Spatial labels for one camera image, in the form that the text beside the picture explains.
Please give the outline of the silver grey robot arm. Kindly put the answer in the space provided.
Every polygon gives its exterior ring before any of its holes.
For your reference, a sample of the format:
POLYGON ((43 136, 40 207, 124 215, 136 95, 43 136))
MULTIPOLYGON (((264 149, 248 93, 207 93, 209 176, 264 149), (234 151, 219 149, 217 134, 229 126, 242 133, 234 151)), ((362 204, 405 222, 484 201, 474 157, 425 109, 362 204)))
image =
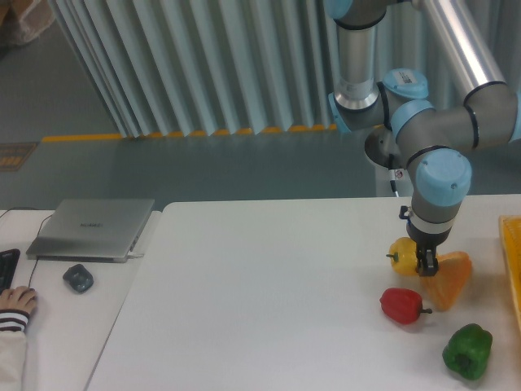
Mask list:
POLYGON ((378 24, 387 1, 327 1, 338 32, 340 78, 329 103, 345 133, 382 125, 378 162, 399 165, 412 183, 410 205, 401 208, 416 244, 416 270, 438 271, 436 249, 448 237, 471 185, 464 152, 511 143, 520 137, 520 96, 506 84, 472 15, 462 1, 416 1, 441 46, 458 92, 459 107, 436 109, 426 78, 407 68, 374 79, 378 24))

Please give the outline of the person's right hand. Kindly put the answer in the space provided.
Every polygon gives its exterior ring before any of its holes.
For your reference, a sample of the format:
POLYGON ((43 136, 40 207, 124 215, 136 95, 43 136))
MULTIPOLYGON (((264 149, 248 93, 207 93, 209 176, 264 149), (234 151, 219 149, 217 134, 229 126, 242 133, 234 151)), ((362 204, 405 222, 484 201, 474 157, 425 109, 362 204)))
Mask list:
POLYGON ((27 286, 5 289, 0 296, 0 309, 7 312, 21 312, 28 317, 37 308, 37 291, 27 286))

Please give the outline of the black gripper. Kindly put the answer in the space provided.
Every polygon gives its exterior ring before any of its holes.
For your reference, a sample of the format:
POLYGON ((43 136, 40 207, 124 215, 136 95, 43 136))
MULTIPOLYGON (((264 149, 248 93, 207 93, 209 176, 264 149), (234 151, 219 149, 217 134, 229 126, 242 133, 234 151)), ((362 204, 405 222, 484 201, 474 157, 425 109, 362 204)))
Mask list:
POLYGON ((434 277, 439 269, 436 258, 436 246, 442 244, 449 237, 451 229, 441 233, 428 233, 418 229, 408 222, 406 230, 409 237, 416 243, 415 256, 417 258, 416 272, 424 277, 434 277))

